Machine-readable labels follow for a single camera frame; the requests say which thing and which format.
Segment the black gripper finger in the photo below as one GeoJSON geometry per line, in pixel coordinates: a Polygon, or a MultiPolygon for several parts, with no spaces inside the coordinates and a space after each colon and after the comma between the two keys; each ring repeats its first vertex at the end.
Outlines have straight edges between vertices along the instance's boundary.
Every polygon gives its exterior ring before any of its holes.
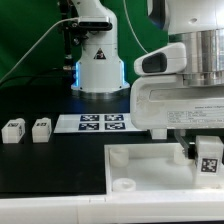
{"type": "Polygon", "coordinates": [[[183,148],[183,154],[187,159],[194,159],[196,155],[195,138],[187,136],[186,131],[183,129],[175,129],[174,136],[177,142],[183,148]]]}

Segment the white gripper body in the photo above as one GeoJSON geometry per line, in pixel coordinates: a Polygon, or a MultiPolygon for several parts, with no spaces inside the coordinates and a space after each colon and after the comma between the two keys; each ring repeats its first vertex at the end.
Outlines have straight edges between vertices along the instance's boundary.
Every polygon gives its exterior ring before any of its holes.
{"type": "Polygon", "coordinates": [[[224,86],[184,86],[180,75],[140,77],[130,115],[140,130],[224,128],[224,86]]]}

